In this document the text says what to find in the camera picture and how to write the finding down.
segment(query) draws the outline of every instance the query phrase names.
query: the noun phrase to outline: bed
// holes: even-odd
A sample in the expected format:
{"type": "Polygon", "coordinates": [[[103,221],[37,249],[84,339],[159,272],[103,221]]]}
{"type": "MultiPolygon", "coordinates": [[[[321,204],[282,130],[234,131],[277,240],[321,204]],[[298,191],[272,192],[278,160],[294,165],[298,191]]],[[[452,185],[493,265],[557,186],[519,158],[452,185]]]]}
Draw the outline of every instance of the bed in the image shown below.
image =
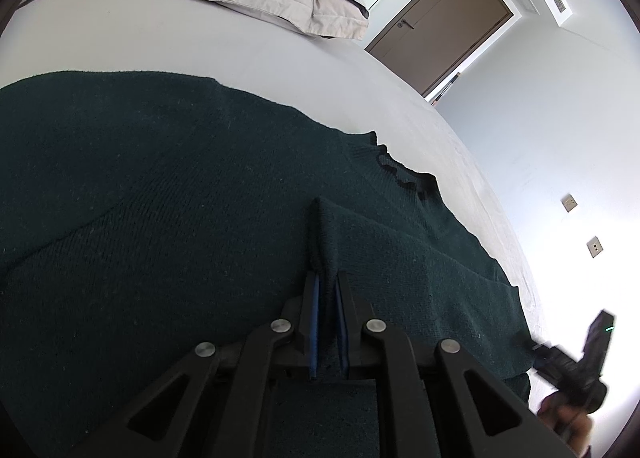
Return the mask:
{"type": "MultiPolygon", "coordinates": [[[[444,119],[348,40],[310,38],[202,0],[36,0],[0,38],[0,87],[41,73],[163,71],[215,78],[345,133],[377,131],[405,166],[436,176],[448,208],[543,314],[526,258],[487,181],[444,119]]],[[[533,384],[530,405],[542,390],[533,384]]]]}

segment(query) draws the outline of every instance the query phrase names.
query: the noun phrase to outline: metal rivet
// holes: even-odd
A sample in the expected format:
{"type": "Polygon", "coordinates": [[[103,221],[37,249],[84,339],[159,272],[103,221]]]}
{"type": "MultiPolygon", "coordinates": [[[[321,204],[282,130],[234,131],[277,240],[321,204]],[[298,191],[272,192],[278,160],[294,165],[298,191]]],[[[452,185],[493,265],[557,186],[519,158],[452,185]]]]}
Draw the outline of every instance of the metal rivet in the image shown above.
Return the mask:
{"type": "Polygon", "coordinates": [[[369,319],[367,321],[367,330],[373,333],[380,333],[386,330],[386,323],[380,319],[369,319]]]}
{"type": "Polygon", "coordinates": [[[271,323],[271,329],[276,333],[286,333],[291,329],[291,323],[286,319],[276,319],[271,323]]]}
{"type": "Polygon", "coordinates": [[[440,343],[443,352],[458,353],[460,351],[460,343],[453,339],[444,339],[440,343]]]}
{"type": "Polygon", "coordinates": [[[211,343],[200,343],[196,346],[196,355],[210,357],[216,352],[216,347],[211,343]]]}

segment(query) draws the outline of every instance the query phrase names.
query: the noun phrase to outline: door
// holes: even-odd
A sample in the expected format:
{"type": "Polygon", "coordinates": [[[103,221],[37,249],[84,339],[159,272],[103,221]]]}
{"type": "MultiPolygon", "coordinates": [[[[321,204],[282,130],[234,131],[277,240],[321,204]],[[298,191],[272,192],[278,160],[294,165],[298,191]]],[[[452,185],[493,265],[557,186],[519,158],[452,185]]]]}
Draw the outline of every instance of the door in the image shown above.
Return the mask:
{"type": "Polygon", "coordinates": [[[366,49],[426,96],[512,15],[503,0],[412,0],[366,49]]]}

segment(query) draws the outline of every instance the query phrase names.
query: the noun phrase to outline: dark green sweater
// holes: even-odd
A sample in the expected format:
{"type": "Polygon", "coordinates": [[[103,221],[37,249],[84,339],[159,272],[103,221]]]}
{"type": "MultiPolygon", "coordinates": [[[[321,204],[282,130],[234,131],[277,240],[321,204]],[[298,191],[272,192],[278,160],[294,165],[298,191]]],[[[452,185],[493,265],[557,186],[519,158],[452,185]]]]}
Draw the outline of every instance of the dark green sweater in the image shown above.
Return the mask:
{"type": "Polygon", "coordinates": [[[65,72],[0,90],[0,159],[0,400],[43,458],[197,343],[276,318],[309,268],[320,380],[281,388],[272,456],[376,453],[375,393],[337,372],[339,269],[377,315],[455,337],[526,398],[517,289],[373,133],[207,78],[65,72]]]}

